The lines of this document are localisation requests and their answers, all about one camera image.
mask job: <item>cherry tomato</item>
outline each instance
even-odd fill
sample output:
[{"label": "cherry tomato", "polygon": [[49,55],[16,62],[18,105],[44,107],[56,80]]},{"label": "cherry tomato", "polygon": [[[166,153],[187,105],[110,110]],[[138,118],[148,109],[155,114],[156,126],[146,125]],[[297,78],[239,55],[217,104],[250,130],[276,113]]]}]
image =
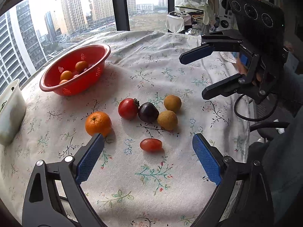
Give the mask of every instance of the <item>cherry tomato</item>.
[{"label": "cherry tomato", "polygon": [[146,152],[157,152],[162,150],[162,142],[155,138],[146,138],[140,142],[140,148]]},{"label": "cherry tomato", "polygon": [[118,107],[119,115],[126,119],[131,120],[136,117],[139,110],[139,101],[137,99],[126,98],[122,102],[120,102]]}]

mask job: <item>tablecloth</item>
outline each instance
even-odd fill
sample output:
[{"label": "tablecloth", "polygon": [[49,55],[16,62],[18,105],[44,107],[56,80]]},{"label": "tablecloth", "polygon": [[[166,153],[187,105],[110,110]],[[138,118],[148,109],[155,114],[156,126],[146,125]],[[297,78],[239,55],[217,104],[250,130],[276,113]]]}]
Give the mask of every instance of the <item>tablecloth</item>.
[{"label": "tablecloth", "polygon": [[[12,144],[1,146],[1,193],[10,211],[20,220],[28,180],[36,161],[61,161],[85,145],[90,136],[84,124],[95,111],[106,112],[112,133],[106,138],[89,179],[81,187],[91,205],[109,227],[188,226],[199,215],[216,185],[209,181],[191,140],[202,133],[223,155],[244,162],[247,157],[249,123],[233,112],[238,94],[201,98],[207,85],[236,73],[219,52],[181,65],[178,58],[201,43],[200,37],[153,31],[101,33],[78,44],[108,44],[112,52],[100,80],[75,96],[42,92],[42,70],[23,88],[27,110]],[[118,115],[119,103],[136,98],[164,111],[167,95],[182,100],[178,128],[161,130]],[[239,112],[249,115],[248,102],[239,102]],[[163,142],[164,152],[148,154],[139,144],[145,138]],[[62,185],[57,183],[64,196]],[[71,209],[63,202],[66,213]]]}]

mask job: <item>orange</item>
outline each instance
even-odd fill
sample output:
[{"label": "orange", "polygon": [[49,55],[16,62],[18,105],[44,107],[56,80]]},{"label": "orange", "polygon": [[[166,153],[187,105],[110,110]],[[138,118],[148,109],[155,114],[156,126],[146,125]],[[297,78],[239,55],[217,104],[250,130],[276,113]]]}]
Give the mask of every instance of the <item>orange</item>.
[{"label": "orange", "polygon": [[75,65],[75,69],[77,72],[81,73],[83,72],[83,70],[85,68],[88,68],[88,63],[86,61],[79,61],[76,65]]},{"label": "orange", "polygon": [[73,73],[71,71],[64,71],[61,73],[60,81],[67,79],[70,80],[73,78]]},{"label": "orange", "polygon": [[67,81],[68,81],[67,79],[63,79],[63,80],[60,81],[59,84],[65,83],[65,82],[67,82]]},{"label": "orange", "polygon": [[96,133],[106,137],[112,130],[112,121],[104,112],[94,112],[85,121],[86,132],[93,136]]}]

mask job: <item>basket rim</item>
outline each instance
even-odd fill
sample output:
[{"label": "basket rim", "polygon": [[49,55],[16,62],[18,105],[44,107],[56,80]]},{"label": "basket rim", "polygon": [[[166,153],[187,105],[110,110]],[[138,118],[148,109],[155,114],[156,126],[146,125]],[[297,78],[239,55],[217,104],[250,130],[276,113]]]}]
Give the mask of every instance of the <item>basket rim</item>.
[{"label": "basket rim", "polygon": [[[51,87],[48,87],[44,84],[44,81],[45,81],[45,77],[46,75],[48,74],[49,70],[53,67],[55,67],[57,65],[57,63],[62,60],[63,58],[65,57],[68,57],[70,54],[73,54],[75,51],[80,51],[82,50],[83,48],[89,48],[89,47],[94,47],[94,46],[98,46],[98,47],[101,47],[101,48],[104,48],[105,49],[105,54],[104,56],[98,60],[95,65],[93,65],[92,67],[90,67],[88,70],[86,70],[85,72],[79,74],[79,76],[73,78],[73,79],[70,79],[68,82],[65,82],[63,84],[58,84],[58,85],[55,85],[55,86],[51,86]],[[109,55],[111,53],[111,47],[107,44],[90,44],[90,45],[86,45],[86,46],[83,46],[83,47],[80,47],[80,48],[77,48],[77,49],[74,49],[74,50],[71,50],[67,53],[65,53],[64,55],[62,55],[61,57],[59,57],[57,60],[55,60],[52,65],[43,73],[41,79],[40,79],[40,89],[44,92],[50,92],[50,91],[54,91],[54,90],[57,90],[57,89],[60,89],[62,87],[67,87],[69,85],[72,85],[73,83],[75,83],[76,81],[78,81],[81,77],[85,76],[86,74],[88,74],[89,72],[93,71],[93,69],[95,69],[99,63],[101,63],[102,61],[105,61]]]}]

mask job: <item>dark purple fruit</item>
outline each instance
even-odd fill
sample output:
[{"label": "dark purple fruit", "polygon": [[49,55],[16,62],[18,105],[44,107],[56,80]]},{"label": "dark purple fruit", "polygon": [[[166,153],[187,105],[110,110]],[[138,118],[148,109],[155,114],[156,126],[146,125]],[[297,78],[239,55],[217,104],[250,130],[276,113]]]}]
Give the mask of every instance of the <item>dark purple fruit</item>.
[{"label": "dark purple fruit", "polygon": [[139,118],[146,123],[153,123],[159,116],[159,111],[150,102],[141,105],[138,111]]}]

